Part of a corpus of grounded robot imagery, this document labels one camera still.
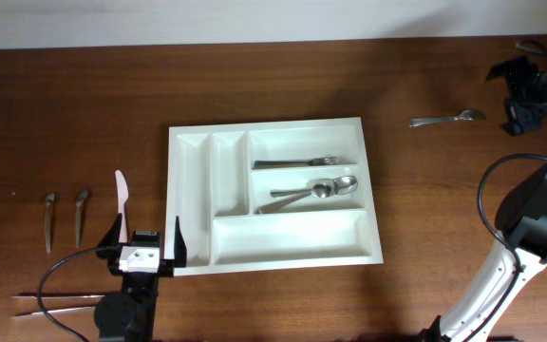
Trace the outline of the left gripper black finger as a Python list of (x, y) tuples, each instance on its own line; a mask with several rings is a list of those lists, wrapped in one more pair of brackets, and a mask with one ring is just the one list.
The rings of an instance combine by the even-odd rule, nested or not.
[(173, 245), (174, 263), (176, 268), (187, 267), (187, 247), (180, 230), (179, 216), (175, 219), (175, 240)]
[(99, 248), (114, 247), (118, 245), (122, 221), (123, 221), (123, 215), (119, 213), (116, 216), (111, 228), (107, 231), (107, 233), (99, 242), (98, 244)]

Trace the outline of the steel fork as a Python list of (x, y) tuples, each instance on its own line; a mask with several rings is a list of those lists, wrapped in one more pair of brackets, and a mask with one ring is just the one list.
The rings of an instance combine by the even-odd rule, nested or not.
[(442, 123), (449, 123), (449, 122), (456, 122), (456, 121), (485, 121), (486, 116), (474, 109), (466, 109), (462, 111), (460, 114), (456, 116), (448, 116), (448, 117), (438, 117), (438, 118), (417, 118), (417, 119), (411, 119), (408, 122), (409, 127), (419, 127), (429, 124), (442, 124)]
[(275, 168), (275, 167), (303, 167), (303, 166), (327, 166), (338, 165), (337, 157), (323, 157), (309, 160), (288, 160), (288, 161), (254, 161), (254, 169)]

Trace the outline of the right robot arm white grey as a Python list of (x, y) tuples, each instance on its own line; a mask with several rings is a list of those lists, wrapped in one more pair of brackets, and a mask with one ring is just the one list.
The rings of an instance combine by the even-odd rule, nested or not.
[[(516, 47), (522, 55), (490, 68), (487, 77), (504, 78), (509, 95), (504, 100), (507, 121), (503, 129), (517, 137), (541, 126), (547, 117), (547, 48), (524, 40)], [(493, 327), (520, 290), (547, 267), (547, 155), (532, 155), (542, 166), (510, 191), (489, 221), (483, 209), (484, 187), (502, 164), (491, 164), (477, 191), (477, 210), (494, 243), (478, 274), (462, 298), (431, 326), (421, 341), (487, 341)]]

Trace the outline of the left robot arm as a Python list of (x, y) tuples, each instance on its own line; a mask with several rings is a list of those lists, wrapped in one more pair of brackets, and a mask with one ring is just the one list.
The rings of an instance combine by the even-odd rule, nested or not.
[(122, 279), (119, 291), (106, 294), (97, 303), (94, 322), (101, 341), (151, 341), (153, 339), (159, 280), (172, 277), (177, 268), (187, 266), (187, 247), (174, 226), (174, 258), (160, 257), (158, 232), (137, 231), (128, 242), (120, 242), (123, 215), (116, 219), (98, 244), (97, 257), (107, 261), (107, 269)]

